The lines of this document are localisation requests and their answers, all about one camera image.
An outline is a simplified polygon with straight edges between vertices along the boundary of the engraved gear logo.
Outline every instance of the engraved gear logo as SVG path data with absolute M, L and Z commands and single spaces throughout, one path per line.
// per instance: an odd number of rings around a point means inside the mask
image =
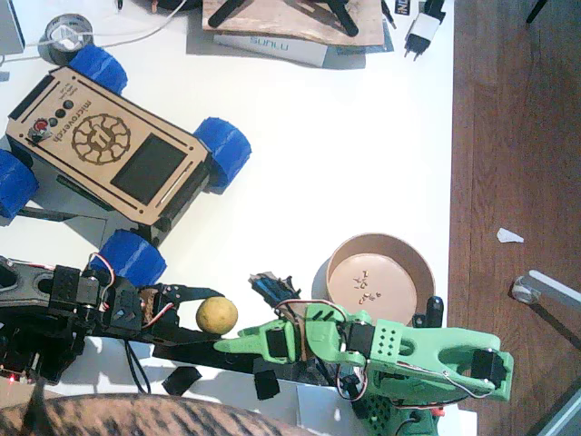
M 108 114 L 88 116 L 74 128 L 73 148 L 82 161 L 105 165 L 129 150 L 131 132 L 123 120 Z

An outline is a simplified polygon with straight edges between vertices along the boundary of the white table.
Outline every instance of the white table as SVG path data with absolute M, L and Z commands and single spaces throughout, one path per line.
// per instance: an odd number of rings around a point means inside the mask
M 99 33 L 143 29 L 164 15 L 147 3 L 125 1 L 14 0 L 27 42 L 64 12 L 84 14 Z M 199 46 L 193 29 L 200 15 L 178 14 L 156 35 L 109 49 L 123 65 L 129 84 L 123 96 L 194 131 L 207 116 L 240 128 L 252 145 L 251 159 L 224 195 L 202 194 L 162 244 L 168 263 L 162 282 L 207 286 L 224 293 L 239 310 L 236 330 L 273 319 L 270 308 L 248 284 L 250 273 L 291 274 L 310 295 L 313 280 L 333 250 L 354 234 L 383 232 L 412 244 L 428 261 L 437 294 L 448 286 L 448 228 L 452 115 L 453 2 L 428 51 L 416 62 L 403 57 L 410 17 L 394 15 L 395 53 L 370 54 L 365 69 L 330 71 L 282 60 L 188 54 Z M 131 37 L 95 37 L 98 45 Z M 223 54 L 223 47 L 204 53 Z M 36 55 L 28 49 L 25 55 Z M 54 66 L 43 60 L 6 63 L 0 84 L 0 132 L 7 115 Z M 76 226 L 92 229 L 90 242 L 63 223 L 18 217 L 0 228 L 4 256 L 83 267 L 93 246 L 116 227 L 130 223 L 55 184 L 54 174 L 36 165 L 42 189 L 33 204 L 93 218 Z M 40 225 L 53 230 L 41 230 Z M 182 326 L 195 327 L 193 304 L 180 309 Z M 171 362 L 149 358 L 135 345 L 152 379 L 153 391 L 171 373 Z M 203 379 L 187 396 L 245 407 L 296 422 L 297 393 L 289 382 L 281 394 L 258 402 L 251 376 L 200 368 Z M 50 389 L 64 394 L 135 391 L 118 341 L 91 339 L 84 355 Z

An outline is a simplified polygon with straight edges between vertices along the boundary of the wooden floor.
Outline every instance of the wooden floor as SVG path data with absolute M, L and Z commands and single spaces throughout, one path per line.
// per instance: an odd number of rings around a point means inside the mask
M 516 361 L 510 403 L 460 406 L 479 436 L 537 434 L 581 381 L 581 315 L 508 295 L 529 269 L 581 291 L 581 1 L 526 25 L 533 4 L 456 0 L 448 325 L 496 334 Z

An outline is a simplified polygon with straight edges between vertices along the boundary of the blue tire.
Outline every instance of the blue tire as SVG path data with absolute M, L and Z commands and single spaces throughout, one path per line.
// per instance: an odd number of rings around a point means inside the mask
M 0 150 L 0 215 L 12 220 L 38 191 L 32 171 L 12 154 Z
M 251 155 L 251 145 L 240 130 L 220 118 L 206 118 L 193 135 L 212 153 L 209 188 L 223 192 Z
M 115 231 L 99 254 L 111 264 L 116 275 L 137 287 L 156 284 L 167 266 L 157 248 L 126 230 Z M 105 268 L 98 258 L 93 259 L 91 266 Z
M 127 74 L 121 64 L 96 45 L 89 44 L 79 50 L 69 66 L 117 95 L 127 85 Z

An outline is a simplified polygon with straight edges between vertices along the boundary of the bowl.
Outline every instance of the bowl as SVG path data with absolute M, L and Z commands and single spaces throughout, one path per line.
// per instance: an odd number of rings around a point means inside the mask
M 327 292 L 350 313 L 365 310 L 373 323 L 409 324 L 434 294 L 424 258 L 408 243 L 383 233 L 364 233 L 344 242 L 330 257 Z

